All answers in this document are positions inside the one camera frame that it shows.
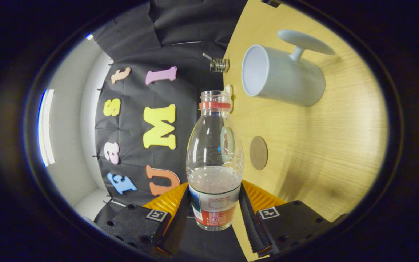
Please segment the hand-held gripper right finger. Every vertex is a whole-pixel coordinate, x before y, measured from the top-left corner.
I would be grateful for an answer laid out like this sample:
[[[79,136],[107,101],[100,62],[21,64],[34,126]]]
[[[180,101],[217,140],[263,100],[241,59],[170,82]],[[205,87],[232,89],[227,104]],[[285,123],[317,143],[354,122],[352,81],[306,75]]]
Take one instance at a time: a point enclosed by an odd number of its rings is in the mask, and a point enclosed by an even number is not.
[[[251,249],[258,257],[290,252],[335,226],[304,202],[283,201],[245,180],[238,201]]]

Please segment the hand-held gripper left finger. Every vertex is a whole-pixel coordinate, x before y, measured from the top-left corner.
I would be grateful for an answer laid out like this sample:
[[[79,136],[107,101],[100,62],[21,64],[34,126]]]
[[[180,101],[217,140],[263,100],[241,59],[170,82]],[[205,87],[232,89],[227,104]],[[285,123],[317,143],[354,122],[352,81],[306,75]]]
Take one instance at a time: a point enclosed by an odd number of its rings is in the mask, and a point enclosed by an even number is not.
[[[144,206],[129,204],[95,225],[107,237],[155,257],[173,257],[180,246],[190,205],[188,183]]]

